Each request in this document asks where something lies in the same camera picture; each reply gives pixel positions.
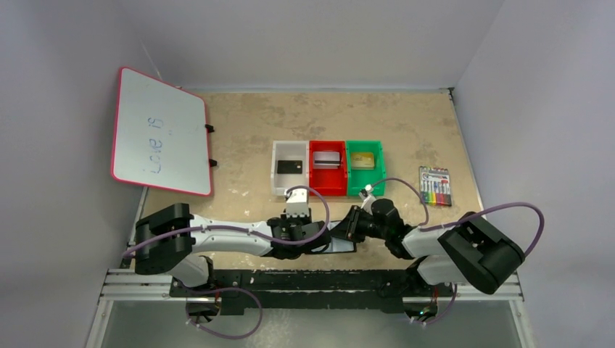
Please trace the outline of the white credit card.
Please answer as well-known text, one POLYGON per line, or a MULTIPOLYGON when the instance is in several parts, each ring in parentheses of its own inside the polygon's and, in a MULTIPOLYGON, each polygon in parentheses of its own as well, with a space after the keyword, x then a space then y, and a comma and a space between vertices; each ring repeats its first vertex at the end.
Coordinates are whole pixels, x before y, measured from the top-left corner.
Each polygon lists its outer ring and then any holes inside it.
POLYGON ((313 167, 315 169, 335 169, 341 163, 341 154, 333 151, 313 152, 313 167))

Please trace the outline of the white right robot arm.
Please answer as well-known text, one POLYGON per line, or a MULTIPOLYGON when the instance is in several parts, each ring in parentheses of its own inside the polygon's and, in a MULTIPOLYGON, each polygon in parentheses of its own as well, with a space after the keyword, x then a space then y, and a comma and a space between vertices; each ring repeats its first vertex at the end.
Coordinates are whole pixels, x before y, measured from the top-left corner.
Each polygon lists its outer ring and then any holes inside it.
POLYGON ((468 283, 483 294, 494 294, 526 259, 518 244, 475 212, 423 231, 405 223, 390 199, 375 200, 369 211, 351 207, 331 233, 353 243, 381 239, 392 255, 412 261, 410 274, 425 284, 468 283))

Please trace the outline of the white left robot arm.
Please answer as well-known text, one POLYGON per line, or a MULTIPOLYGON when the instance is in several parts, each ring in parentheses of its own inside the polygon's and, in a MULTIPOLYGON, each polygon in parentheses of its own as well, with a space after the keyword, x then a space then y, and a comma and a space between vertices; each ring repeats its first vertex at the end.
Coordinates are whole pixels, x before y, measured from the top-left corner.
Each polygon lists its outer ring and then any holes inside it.
POLYGON ((139 275, 167 273, 184 286, 211 283, 213 264, 202 252, 238 252, 293 260, 331 243, 331 221, 283 213, 266 221, 237 223, 211 220, 172 204, 135 224, 135 244, 123 258, 135 262, 139 275))

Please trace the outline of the black leather card holder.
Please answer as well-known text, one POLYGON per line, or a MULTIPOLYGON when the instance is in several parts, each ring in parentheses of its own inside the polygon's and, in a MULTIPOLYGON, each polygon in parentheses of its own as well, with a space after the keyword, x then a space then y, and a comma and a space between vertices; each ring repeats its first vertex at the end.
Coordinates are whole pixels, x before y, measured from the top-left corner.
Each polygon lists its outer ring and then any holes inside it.
POLYGON ((331 221, 328 230, 331 236, 330 242, 316 249, 317 254, 344 254, 357 252, 356 243, 346 239, 344 233, 347 231, 348 222, 341 220, 331 221))

